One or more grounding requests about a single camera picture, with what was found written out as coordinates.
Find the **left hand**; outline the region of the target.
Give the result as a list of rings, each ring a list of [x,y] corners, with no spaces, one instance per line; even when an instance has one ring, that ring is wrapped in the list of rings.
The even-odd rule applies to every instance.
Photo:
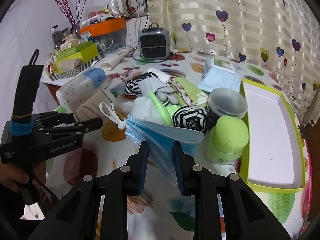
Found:
[[[34,165],[34,175],[42,183],[46,183],[46,162]],[[1,163],[1,184],[8,189],[18,192],[17,183],[26,184],[29,181],[27,173],[14,164]]]

